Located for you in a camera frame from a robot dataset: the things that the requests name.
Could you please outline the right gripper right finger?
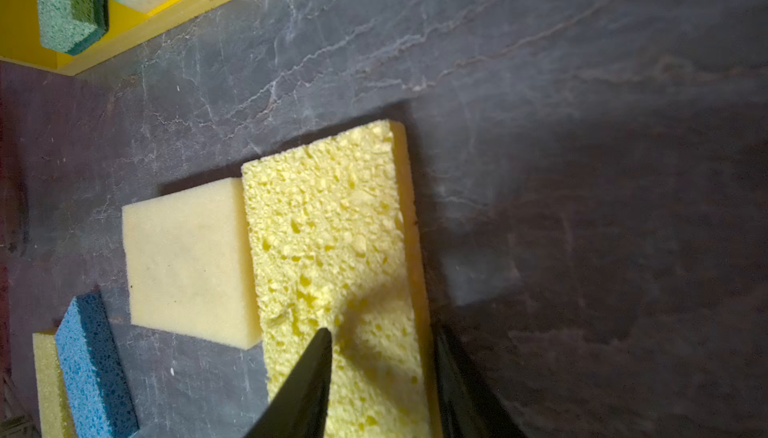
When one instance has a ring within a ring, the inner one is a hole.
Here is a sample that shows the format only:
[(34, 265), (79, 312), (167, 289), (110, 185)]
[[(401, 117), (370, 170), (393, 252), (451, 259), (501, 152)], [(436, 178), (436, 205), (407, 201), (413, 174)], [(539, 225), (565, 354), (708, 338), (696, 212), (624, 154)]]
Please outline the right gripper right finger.
[(456, 334), (434, 325), (433, 339), (443, 436), (525, 438)]

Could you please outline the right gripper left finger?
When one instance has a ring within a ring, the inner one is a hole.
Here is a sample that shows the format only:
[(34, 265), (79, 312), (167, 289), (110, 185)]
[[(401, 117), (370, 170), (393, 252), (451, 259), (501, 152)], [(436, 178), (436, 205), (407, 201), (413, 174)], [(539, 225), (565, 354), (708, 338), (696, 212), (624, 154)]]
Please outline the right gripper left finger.
[(332, 374), (332, 334), (320, 328), (260, 419), (252, 437), (323, 437)]

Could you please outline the blue sponge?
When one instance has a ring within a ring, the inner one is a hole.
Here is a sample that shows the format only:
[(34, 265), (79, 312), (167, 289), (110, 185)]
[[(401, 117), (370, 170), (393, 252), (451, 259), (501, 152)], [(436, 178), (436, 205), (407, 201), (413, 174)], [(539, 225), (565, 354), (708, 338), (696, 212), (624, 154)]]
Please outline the blue sponge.
[(72, 299), (55, 344), (77, 435), (133, 436), (139, 423), (98, 291)]

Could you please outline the green cellulose sponge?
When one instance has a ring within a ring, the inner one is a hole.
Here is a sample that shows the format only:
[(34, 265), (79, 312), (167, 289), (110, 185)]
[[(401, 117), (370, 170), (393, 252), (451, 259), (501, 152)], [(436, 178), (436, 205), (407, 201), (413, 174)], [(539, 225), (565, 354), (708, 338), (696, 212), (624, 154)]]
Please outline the green cellulose sponge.
[(107, 0), (37, 0), (40, 43), (76, 56), (109, 29)]

